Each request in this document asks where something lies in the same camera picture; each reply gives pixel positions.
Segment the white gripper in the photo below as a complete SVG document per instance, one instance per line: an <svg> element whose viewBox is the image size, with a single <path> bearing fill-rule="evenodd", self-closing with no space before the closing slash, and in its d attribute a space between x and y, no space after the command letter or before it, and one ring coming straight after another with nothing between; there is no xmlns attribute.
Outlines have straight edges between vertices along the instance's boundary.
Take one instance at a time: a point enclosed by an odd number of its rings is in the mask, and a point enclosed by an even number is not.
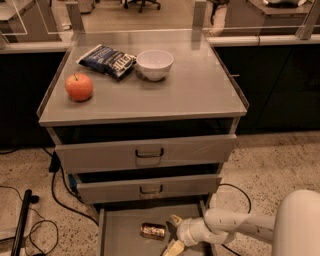
<svg viewBox="0 0 320 256"><path fill-rule="evenodd" d="M180 216L172 214L172 223L177 227L177 237L179 240L172 239L162 256L178 256L185 246L191 247L199 242L211 242L212 232L207 228L202 218L188 218L183 220Z"/></svg>

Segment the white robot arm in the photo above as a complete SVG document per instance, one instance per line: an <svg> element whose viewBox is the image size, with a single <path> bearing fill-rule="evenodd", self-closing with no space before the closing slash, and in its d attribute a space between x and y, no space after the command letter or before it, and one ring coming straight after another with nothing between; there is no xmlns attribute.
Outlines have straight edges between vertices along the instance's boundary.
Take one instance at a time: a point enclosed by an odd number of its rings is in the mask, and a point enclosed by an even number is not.
<svg viewBox="0 0 320 256"><path fill-rule="evenodd" d="M320 256L320 193L288 194L274 216L206 210L201 218L172 217L177 237L162 256L178 256L200 242L224 244L241 233L272 245L272 256Z"/></svg>

